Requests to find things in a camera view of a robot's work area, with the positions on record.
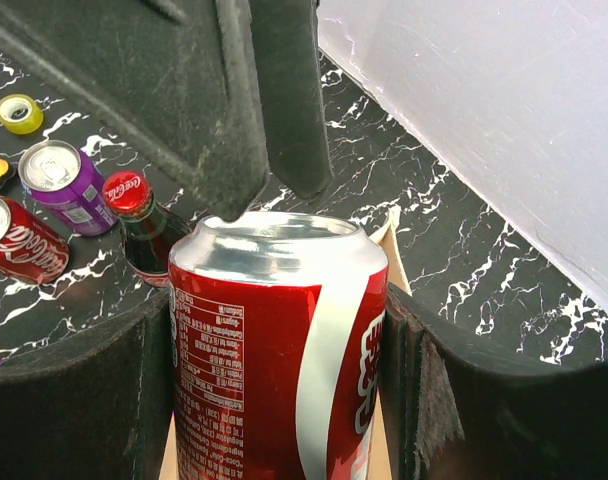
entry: red bottle cap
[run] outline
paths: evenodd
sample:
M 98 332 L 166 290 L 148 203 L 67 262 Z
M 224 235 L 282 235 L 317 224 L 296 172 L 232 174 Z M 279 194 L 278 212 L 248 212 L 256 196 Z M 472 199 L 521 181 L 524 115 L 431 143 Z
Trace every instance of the red bottle cap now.
M 106 205 L 117 215 L 136 215 L 148 206 L 153 197 L 146 177 L 132 171 L 114 173 L 108 177 L 102 190 Z

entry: marble countertop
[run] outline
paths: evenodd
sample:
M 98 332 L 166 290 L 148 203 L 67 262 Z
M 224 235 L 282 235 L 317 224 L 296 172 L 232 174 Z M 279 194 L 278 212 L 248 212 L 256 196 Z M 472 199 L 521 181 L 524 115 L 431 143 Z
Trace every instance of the marble countertop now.
M 427 308 L 544 362 L 586 365 L 608 358 L 608 315 L 529 245 L 341 69 L 322 59 L 335 180 L 314 204 L 271 178 L 254 209 L 319 212 L 372 232 L 401 208 L 400 252 L 412 294 Z M 18 137 L 0 125 L 0 157 L 17 164 L 41 140 L 65 140 L 104 175 L 144 171 L 163 204 L 194 221 L 195 203 L 110 129 L 0 52 L 0 99 L 24 93 L 44 110 L 43 127 Z M 47 346 L 149 298 L 124 260 L 117 228 L 83 238 L 24 194 L 4 192 L 67 238 L 72 260 L 55 283 L 31 286 L 0 275 L 0 358 Z

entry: tape roll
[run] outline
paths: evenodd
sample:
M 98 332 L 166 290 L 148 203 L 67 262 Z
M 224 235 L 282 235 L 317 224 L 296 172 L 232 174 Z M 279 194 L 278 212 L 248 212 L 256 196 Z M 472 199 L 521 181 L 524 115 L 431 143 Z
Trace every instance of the tape roll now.
M 0 100 L 0 123 L 11 133 L 33 133 L 43 121 L 44 113 L 28 95 L 17 93 Z

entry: coca-cola can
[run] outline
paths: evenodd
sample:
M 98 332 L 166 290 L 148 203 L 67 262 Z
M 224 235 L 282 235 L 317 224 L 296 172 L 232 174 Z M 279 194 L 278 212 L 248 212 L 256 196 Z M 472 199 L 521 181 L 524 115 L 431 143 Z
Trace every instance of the coca-cola can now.
M 33 145 L 20 158 L 18 173 L 25 190 L 75 233 L 101 235 L 117 222 L 104 203 L 104 177 L 88 155 L 66 142 Z
M 10 198 L 0 197 L 0 273 L 27 283 L 59 277 L 69 247 L 48 225 Z
M 202 220 L 169 257 L 180 480 L 363 480 L 388 261 L 361 227 Z

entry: wall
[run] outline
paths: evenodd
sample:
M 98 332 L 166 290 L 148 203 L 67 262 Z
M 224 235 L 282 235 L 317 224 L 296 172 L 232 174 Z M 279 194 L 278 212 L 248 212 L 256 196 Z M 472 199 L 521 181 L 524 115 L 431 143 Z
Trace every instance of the wall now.
M 320 45 L 608 312 L 608 0 L 323 0 Z

